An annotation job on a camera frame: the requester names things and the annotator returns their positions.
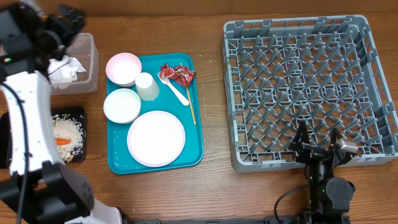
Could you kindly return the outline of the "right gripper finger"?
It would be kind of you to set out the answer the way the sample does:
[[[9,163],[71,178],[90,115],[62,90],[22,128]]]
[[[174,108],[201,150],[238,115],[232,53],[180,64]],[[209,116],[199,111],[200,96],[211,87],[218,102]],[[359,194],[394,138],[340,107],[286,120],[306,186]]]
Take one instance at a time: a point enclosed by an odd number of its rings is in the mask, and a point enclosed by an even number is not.
[[[340,145],[337,143],[337,140],[341,139],[342,135],[338,128],[333,128],[331,130],[331,135],[330,135],[330,146],[329,150],[334,151],[335,149],[339,149]]]
[[[292,139],[289,150],[310,152],[310,141],[307,131],[306,122],[301,121],[297,129],[296,135]]]

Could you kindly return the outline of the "white napkin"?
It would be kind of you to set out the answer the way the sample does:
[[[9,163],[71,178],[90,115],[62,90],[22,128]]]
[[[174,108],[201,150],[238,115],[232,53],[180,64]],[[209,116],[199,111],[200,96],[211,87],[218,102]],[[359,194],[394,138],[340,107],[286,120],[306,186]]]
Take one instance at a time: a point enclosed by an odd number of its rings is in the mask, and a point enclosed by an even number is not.
[[[61,60],[50,59],[47,71],[54,88],[66,89],[72,82],[77,81],[77,73],[86,72],[86,69],[75,57],[64,55]]]

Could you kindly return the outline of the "white bowl with food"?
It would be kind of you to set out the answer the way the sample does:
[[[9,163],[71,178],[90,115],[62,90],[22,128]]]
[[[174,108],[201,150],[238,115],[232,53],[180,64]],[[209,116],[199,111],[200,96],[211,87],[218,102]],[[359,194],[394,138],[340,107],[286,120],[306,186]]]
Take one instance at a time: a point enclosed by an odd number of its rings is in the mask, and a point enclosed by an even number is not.
[[[135,91],[128,88],[120,88],[112,91],[106,97],[103,110],[110,121],[128,124],[140,115],[141,99]]]

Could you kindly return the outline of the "white paper cup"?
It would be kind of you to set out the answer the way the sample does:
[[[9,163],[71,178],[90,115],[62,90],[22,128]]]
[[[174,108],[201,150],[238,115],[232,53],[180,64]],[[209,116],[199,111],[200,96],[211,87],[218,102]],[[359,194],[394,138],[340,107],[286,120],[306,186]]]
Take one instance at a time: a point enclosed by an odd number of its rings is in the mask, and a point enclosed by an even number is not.
[[[137,94],[141,100],[154,101],[159,93],[159,87],[150,73],[142,72],[135,80]]]

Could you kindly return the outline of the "orange carrot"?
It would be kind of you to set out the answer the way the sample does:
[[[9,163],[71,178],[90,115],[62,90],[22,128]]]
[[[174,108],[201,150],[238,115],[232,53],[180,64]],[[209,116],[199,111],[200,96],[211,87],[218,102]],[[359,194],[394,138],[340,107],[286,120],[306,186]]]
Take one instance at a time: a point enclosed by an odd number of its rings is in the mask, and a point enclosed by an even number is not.
[[[66,144],[70,144],[71,140],[56,138],[55,142],[56,142],[57,145],[66,145]]]

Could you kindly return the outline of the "wooden skewer stick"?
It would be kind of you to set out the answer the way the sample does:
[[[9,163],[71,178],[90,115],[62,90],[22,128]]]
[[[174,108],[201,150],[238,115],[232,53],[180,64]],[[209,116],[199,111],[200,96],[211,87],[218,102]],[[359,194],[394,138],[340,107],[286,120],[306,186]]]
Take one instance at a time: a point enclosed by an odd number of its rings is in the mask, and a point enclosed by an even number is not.
[[[185,85],[185,89],[186,89],[188,100],[189,100],[189,105],[190,105],[190,110],[191,110],[191,113],[192,113],[193,123],[194,123],[194,125],[196,125],[197,122],[196,122],[195,113],[194,113],[193,105],[192,105],[192,100],[191,100],[191,97],[190,97],[190,90],[189,90],[189,85],[191,84],[193,78],[195,77],[196,72],[194,70],[190,70],[186,66],[183,66],[182,63],[180,64],[180,66],[183,68],[184,76],[187,78],[187,84]]]

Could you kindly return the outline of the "white plastic fork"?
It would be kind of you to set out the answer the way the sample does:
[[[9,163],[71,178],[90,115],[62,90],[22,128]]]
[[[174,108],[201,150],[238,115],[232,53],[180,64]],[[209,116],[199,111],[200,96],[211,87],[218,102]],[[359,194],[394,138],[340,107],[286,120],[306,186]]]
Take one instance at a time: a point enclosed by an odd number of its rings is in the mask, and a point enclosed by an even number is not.
[[[170,80],[168,78],[162,78],[160,76],[160,72],[157,73],[157,76],[158,76],[159,80],[164,85],[167,85],[170,88],[170,90],[178,98],[178,100],[181,102],[182,105],[184,105],[184,106],[188,106],[189,105],[188,100],[171,84],[171,82],[170,82]]]

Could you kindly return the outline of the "red snack wrapper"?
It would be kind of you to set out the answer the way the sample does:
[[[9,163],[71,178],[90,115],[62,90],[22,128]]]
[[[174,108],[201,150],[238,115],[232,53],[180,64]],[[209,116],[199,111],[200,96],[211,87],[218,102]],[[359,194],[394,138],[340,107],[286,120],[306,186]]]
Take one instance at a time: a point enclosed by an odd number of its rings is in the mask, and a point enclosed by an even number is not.
[[[183,65],[170,67],[166,63],[164,66],[161,67],[160,70],[160,78],[173,79],[179,85],[184,86],[185,88],[189,87],[195,75],[195,70],[191,70]]]

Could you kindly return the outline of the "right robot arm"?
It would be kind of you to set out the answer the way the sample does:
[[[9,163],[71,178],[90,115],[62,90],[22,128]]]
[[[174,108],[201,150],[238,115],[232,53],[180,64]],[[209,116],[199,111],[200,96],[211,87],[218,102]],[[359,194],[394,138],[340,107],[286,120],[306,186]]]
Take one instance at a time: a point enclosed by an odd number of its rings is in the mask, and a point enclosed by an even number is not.
[[[310,190],[310,208],[294,215],[293,223],[349,223],[349,203],[355,186],[346,179],[335,177],[334,168],[347,164],[357,155],[357,144],[345,139],[333,128],[328,148],[312,146],[304,121],[289,146],[297,152],[295,161],[305,165],[305,178]]]

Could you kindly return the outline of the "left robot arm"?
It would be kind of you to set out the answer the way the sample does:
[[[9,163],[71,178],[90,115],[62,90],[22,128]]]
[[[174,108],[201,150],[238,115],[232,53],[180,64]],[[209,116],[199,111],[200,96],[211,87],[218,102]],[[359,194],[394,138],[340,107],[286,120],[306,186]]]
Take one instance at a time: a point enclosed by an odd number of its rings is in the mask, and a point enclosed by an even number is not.
[[[59,5],[43,19],[25,2],[1,9],[1,91],[12,134],[11,177],[1,200],[27,223],[128,223],[94,196],[89,180],[67,167],[53,133],[48,67],[60,60],[85,24],[81,10]]]

